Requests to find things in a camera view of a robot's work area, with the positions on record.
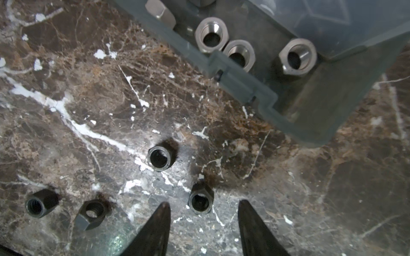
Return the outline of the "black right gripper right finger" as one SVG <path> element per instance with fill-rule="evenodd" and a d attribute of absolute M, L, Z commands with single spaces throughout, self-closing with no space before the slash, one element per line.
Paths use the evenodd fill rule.
<path fill-rule="evenodd" d="M 239 202 L 238 224 L 244 256 L 289 256 L 248 200 Z"/>

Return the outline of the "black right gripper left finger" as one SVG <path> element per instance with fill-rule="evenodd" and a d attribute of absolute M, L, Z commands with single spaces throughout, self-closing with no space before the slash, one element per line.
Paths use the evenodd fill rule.
<path fill-rule="evenodd" d="M 170 204 L 162 202 L 121 256 L 165 256 L 170 225 Z"/>

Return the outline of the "steel hex nut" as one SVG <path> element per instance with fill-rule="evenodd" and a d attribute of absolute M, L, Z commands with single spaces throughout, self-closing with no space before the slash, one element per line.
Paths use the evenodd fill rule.
<path fill-rule="evenodd" d="M 317 63 L 317 50 L 305 38 L 295 38 L 279 52 L 280 71 L 288 76 L 304 76 Z"/>
<path fill-rule="evenodd" d="M 176 25 L 175 16 L 160 0 L 148 0 L 145 8 L 149 14 L 161 21 L 167 28 L 174 29 Z"/>
<path fill-rule="evenodd" d="M 231 60 L 243 68 L 245 72 L 249 72 L 256 62 L 256 54 L 252 45 L 242 39 L 230 41 L 223 53 Z"/>
<path fill-rule="evenodd" d="M 202 53 L 222 51 L 229 40 L 225 22 L 216 17 L 204 19 L 196 28 L 195 40 Z"/>

